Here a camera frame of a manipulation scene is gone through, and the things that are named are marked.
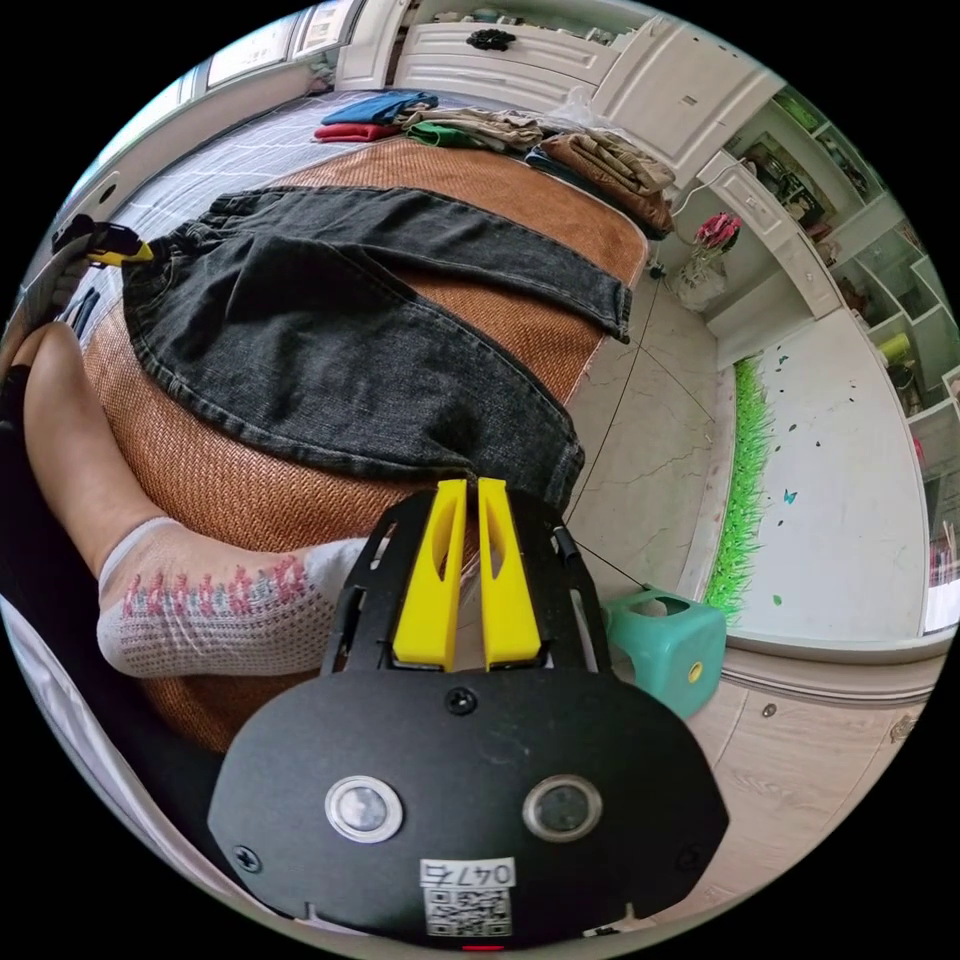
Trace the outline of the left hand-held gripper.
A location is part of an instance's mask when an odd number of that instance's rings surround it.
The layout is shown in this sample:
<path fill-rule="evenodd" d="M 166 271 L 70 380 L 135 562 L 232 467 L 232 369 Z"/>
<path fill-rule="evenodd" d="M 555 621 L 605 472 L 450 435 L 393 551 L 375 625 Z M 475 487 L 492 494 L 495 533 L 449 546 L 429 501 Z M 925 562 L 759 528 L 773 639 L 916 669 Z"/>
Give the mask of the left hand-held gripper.
<path fill-rule="evenodd" d="M 52 264 L 89 264 L 95 267 L 122 267 L 125 264 L 148 263 L 154 259 L 150 247 L 140 247 L 133 254 L 109 251 L 107 246 L 143 246 L 145 242 L 130 227 L 97 221 L 78 215 L 63 227 L 52 241 Z"/>

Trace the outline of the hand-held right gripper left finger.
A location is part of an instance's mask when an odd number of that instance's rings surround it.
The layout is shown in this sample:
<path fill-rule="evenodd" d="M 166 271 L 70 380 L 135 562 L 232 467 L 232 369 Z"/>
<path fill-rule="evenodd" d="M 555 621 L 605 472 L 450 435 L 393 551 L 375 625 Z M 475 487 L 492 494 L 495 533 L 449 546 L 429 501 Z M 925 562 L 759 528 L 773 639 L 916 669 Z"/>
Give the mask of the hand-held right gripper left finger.
<path fill-rule="evenodd" d="M 466 505 L 463 479 L 440 482 L 428 504 L 393 637 L 393 657 L 404 667 L 453 667 Z"/>

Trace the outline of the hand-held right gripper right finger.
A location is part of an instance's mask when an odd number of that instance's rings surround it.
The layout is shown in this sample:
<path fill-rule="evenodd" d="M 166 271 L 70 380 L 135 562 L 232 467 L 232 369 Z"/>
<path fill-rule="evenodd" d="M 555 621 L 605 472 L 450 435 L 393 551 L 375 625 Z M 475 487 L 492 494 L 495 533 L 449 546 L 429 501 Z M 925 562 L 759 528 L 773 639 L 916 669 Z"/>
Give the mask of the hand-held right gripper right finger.
<path fill-rule="evenodd" d="M 536 660 L 541 640 L 506 483 L 481 478 L 477 496 L 483 649 L 493 671 Z"/>

